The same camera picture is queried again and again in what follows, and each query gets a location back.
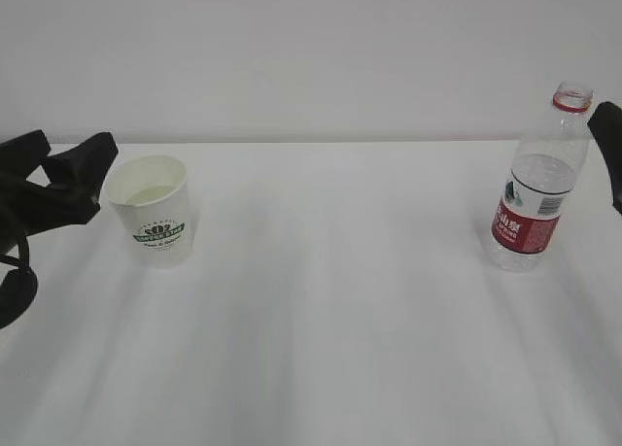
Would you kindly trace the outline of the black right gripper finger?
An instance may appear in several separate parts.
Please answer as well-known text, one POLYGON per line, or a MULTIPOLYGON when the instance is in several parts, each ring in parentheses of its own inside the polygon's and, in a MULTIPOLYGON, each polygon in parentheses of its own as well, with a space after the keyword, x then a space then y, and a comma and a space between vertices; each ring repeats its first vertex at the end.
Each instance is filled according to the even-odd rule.
POLYGON ((599 147, 608 172, 612 206, 622 214, 622 110, 613 102, 600 103, 588 120, 590 132, 599 147))

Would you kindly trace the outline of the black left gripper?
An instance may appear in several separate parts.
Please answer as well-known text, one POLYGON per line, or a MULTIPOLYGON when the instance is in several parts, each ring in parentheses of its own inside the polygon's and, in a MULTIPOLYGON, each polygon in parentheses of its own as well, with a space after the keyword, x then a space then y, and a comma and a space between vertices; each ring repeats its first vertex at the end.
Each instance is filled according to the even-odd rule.
POLYGON ((1 205, 27 237, 90 222, 100 211, 100 192, 119 149, 110 132, 100 132, 65 152, 50 152, 42 130, 1 143, 1 205), (46 186, 26 180, 41 164, 46 186))

